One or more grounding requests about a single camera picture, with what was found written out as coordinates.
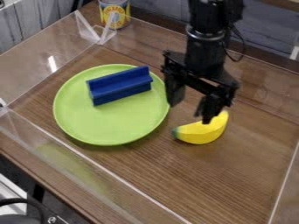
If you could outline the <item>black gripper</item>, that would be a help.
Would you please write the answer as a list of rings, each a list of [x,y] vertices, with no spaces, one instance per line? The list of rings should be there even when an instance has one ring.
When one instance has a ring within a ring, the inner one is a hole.
[[[174,107],[182,101],[186,87],[202,93],[193,114],[202,124],[209,124],[222,107],[230,106],[238,89],[238,82],[224,68],[226,37],[225,32],[210,35],[188,27],[185,52],[162,52],[168,104]]]

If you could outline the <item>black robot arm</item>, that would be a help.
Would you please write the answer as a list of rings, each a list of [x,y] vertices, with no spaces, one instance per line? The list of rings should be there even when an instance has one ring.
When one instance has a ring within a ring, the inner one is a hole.
[[[185,88],[202,93],[194,115],[208,124],[232,105],[238,82],[225,71],[229,36],[238,34],[234,23],[241,19],[242,0],[188,0],[189,23],[185,26],[184,52],[162,52],[166,101],[177,105]]]

